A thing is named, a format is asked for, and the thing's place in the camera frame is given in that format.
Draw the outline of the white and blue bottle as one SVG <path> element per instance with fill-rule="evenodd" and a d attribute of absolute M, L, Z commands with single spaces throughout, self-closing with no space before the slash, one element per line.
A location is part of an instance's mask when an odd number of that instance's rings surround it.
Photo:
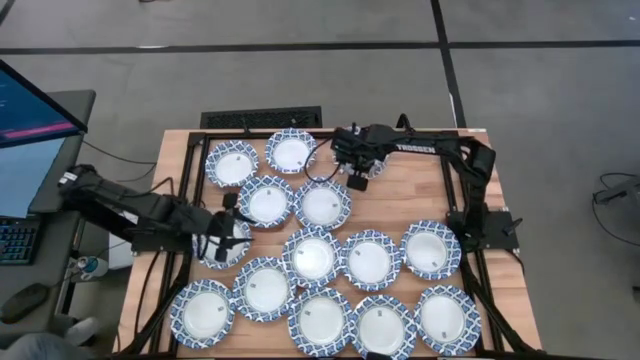
<path fill-rule="evenodd" d="M 106 260 L 96 256 L 82 256 L 74 260 L 70 267 L 70 276 L 81 281 L 90 281 L 104 276 L 109 270 Z"/>

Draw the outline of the black backlit keyboard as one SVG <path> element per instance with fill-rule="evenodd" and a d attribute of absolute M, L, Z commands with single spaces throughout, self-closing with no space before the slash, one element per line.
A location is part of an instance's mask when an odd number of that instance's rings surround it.
<path fill-rule="evenodd" d="M 0 266 L 31 265 L 40 244 L 41 218 L 0 217 Z"/>

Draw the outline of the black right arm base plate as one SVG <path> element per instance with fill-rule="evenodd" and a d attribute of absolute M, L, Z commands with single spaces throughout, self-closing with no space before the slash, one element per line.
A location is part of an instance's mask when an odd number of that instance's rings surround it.
<path fill-rule="evenodd" d="M 489 212 L 479 230 L 465 225 L 463 220 L 462 212 L 449 212 L 446 216 L 446 225 L 454 232 L 462 249 L 467 253 L 487 249 L 515 250 L 520 248 L 516 228 L 523 219 L 513 219 L 510 212 Z"/>

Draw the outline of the black floor vent grate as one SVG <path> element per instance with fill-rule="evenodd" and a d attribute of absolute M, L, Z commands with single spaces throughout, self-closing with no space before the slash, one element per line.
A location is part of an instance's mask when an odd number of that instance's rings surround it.
<path fill-rule="evenodd" d="M 202 112 L 201 129 L 322 128 L 320 106 Z"/>

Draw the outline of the black computer mouse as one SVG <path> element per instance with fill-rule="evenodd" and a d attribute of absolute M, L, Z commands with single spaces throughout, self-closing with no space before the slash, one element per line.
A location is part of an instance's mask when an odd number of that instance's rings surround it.
<path fill-rule="evenodd" d="M 0 322 L 14 324 L 26 317 L 42 305 L 49 296 L 49 287 L 34 283 L 14 295 L 0 305 Z"/>

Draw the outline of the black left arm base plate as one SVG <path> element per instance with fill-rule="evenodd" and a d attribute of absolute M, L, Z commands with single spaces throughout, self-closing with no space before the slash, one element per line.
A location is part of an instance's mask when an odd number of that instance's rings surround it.
<path fill-rule="evenodd" d="M 154 229 L 133 229 L 131 248 L 134 252 L 189 252 L 192 235 Z"/>

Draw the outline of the grey desk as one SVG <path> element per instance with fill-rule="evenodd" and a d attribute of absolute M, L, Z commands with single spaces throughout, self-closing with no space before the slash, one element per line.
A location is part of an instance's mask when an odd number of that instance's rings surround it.
<path fill-rule="evenodd" d="M 46 301 L 37 309 L 11 325 L 0 322 L 0 349 L 28 333 L 46 332 L 52 326 L 53 316 L 60 297 L 59 281 L 65 277 L 72 245 L 80 223 L 77 212 L 63 212 L 57 182 L 65 170 L 76 163 L 81 147 L 81 138 L 67 138 L 48 171 L 35 197 L 36 207 L 52 209 L 42 216 L 38 237 L 39 248 L 35 261 L 27 266 L 0 265 L 0 305 L 23 288 L 41 283 L 50 287 Z"/>

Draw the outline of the monitor with dark blue screen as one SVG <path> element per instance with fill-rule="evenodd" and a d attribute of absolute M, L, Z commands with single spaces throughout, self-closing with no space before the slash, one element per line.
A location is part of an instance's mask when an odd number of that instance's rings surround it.
<path fill-rule="evenodd" d="M 86 133 L 88 127 L 0 60 L 0 148 Z"/>

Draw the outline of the monitor with light blue screen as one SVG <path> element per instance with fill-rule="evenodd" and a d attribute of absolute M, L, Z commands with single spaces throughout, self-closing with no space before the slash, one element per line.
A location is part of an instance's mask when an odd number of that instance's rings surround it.
<path fill-rule="evenodd" d="M 63 139 L 0 149 L 0 216 L 24 218 Z"/>

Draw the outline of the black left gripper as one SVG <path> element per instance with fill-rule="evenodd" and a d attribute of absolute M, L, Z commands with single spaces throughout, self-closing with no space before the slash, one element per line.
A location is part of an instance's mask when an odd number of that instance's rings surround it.
<path fill-rule="evenodd" d="M 245 216 L 238 206 L 238 193 L 226 193 L 223 196 L 222 206 L 224 211 L 216 212 L 209 224 L 209 228 L 205 234 L 201 236 L 201 240 L 210 242 L 212 237 L 218 238 L 217 249 L 214 259 L 218 262 L 229 262 L 229 252 L 237 245 L 242 244 L 238 255 L 232 257 L 232 260 L 239 261 L 247 252 L 245 243 L 250 244 L 251 238 L 236 238 L 234 236 L 235 222 L 242 221 L 249 224 L 255 224 L 255 221 Z"/>

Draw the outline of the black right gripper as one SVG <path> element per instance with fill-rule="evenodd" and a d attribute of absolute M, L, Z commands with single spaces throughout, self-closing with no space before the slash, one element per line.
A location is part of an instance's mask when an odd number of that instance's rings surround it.
<path fill-rule="evenodd" d="M 331 138 L 330 148 L 340 164 L 348 164 L 355 173 L 368 173 L 373 166 L 376 153 L 370 145 L 367 145 L 362 136 L 365 132 L 353 122 L 344 128 L 337 128 Z M 364 192 L 367 190 L 369 180 L 361 174 L 350 174 L 347 177 L 346 186 L 352 190 Z"/>

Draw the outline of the person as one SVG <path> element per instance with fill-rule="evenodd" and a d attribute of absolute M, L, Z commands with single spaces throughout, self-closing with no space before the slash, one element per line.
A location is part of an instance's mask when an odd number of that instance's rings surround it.
<path fill-rule="evenodd" d="M 29 333 L 0 350 L 0 360 L 91 360 L 91 339 L 100 329 L 95 317 L 56 315 L 48 332 Z"/>

